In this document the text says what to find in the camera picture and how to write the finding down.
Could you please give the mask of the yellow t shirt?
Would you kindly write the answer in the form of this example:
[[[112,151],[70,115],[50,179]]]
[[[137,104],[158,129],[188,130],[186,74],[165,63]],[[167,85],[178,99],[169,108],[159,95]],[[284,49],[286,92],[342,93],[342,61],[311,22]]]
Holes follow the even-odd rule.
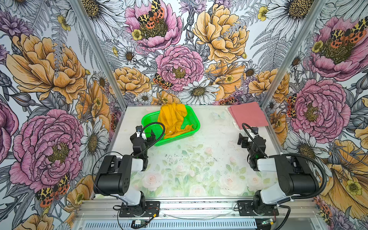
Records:
[[[194,130],[193,125],[182,128],[187,114],[187,108],[183,104],[172,103],[161,106],[158,122],[165,127],[164,139],[175,138]]]

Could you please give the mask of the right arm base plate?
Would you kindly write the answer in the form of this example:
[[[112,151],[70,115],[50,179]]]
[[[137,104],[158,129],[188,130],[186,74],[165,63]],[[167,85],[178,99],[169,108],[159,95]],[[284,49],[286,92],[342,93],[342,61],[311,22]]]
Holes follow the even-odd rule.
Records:
[[[279,211],[276,206],[254,204],[251,200],[239,200],[233,208],[240,216],[278,216]]]

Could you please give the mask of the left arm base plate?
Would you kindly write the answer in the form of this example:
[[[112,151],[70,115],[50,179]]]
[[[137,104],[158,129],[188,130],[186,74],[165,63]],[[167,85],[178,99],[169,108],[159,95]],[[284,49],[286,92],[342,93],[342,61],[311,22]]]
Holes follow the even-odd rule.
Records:
[[[145,201],[136,206],[122,207],[119,210],[118,216],[120,218],[153,217],[154,215],[158,217],[160,205],[161,203],[159,201]]]

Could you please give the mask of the green plastic basket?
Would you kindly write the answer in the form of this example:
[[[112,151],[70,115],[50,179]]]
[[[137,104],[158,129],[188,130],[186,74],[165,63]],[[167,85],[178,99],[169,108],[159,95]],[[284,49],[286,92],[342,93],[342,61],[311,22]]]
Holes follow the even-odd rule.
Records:
[[[169,138],[169,139],[162,138],[155,144],[155,146],[162,146],[164,144],[168,144],[168,143],[173,142],[173,141],[177,141],[177,140],[181,140],[181,139],[190,137],[190,136],[194,135],[196,132],[199,131],[200,121],[198,120],[194,110],[188,105],[186,105],[186,109],[187,109],[187,116],[184,117],[183,124],[182,124],[181,128],[185,128],[187,125],[189,125],[189,126],[192,126],[193,130],[191,130],[190,132],[181,134],[181,135],[179,135],[177,137],[174,137],[174,138]],[[146,114],[141,119],[142,126],[145,127],[146,125],[148,125],[150,123],[157,122],[158,117],[159,117],[159,113],[160,113],[160,111]],[[144,131],[144,132],[148,132],[147,137],[151,136],[151,134],[150,134],[151,131],[153,131],[153,133],[158,138],[162,134],[163,128],[160,125],[157,125],[157,124],[149,126]]]

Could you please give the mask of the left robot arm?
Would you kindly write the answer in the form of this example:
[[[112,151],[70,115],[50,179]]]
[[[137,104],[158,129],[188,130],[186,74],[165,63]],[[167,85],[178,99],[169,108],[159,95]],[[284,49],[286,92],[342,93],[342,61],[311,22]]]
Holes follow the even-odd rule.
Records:
[[[148,166],[148,148],[156,141],[154,134],[134,134],[130,137],[133,154],[117,157],[108,155],[94,180],[94,192],[122,201],[118,210],[123,217],[143,216],[147,209],[145,195],[130,186],[132,173],[143,172]]]

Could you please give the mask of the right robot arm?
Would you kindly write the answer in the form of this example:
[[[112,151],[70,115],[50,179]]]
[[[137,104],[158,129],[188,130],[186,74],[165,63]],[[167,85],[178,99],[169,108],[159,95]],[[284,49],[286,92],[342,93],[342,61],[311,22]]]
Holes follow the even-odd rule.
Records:
[[[267,156],[266,140],[260,136],[253,139],[242,134],[237,144],[248,150],[248,163],[255,172],[274,172],[277,182],[267,189],[255,192],[251,200],[237,202],[240,216],[278,215],[278,206],[294,199],[308,199],[316,196],[321,188],[308,162],[312,159],[298,154]]]

